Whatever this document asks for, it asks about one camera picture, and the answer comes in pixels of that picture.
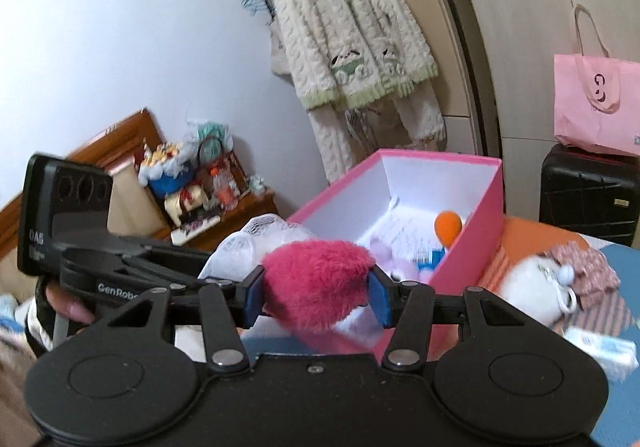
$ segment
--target human hand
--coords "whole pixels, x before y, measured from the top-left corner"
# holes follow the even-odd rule
[[[51,280],[45,288],[47,301],[59,315],[81,324],[91,324],[95,320],[78,297],[62,288],[58,281]]]

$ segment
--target white knit sweater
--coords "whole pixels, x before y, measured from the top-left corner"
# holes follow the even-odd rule
[[[273,0],[303,106],[359,108],[438,74],[404,0]]]

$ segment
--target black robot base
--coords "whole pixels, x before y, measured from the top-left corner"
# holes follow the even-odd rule
[[[596,445],[608,396],[598,364],[481,288],[438,296],[374,268],[370,304],[396,328],[382,365],[364,354],[250,365],[220,287],[197,297],[206,364],[165,340],[180,302],[164,287],[44,355],[25,390],[48,437],[40,445]],[[460,343],[427,363],[431,327],[443,323],[459,326]]]

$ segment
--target plastic bottle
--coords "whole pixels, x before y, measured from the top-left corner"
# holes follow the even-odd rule
[[[213,193],[220,201],[220,205],[225,211],[232,211],[238,206],[238,200],[234,194],[234,190],[231,188],[232,176],[226,169],[220,169],[220,167],[214,167],[210,171]]]

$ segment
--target open box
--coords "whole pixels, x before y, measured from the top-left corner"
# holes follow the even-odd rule
[[[289,218],[321,239],[367,245],[390,212],[411,214],[427,233],[439,212],[452,210],[465,225],[430,285],[436,293],[459,295],[478,282],[498,246],[504,222],[502,166],[497,158],[423,151],[381,150],[351,170]],[[434,236],[425,236],[433,241]],[[430,351],[440,348],[446,331],[434,327]],[[365,347],[334,331],[297,334],[322,353],[372,351],[378,359],[388,344],[386,331]]]

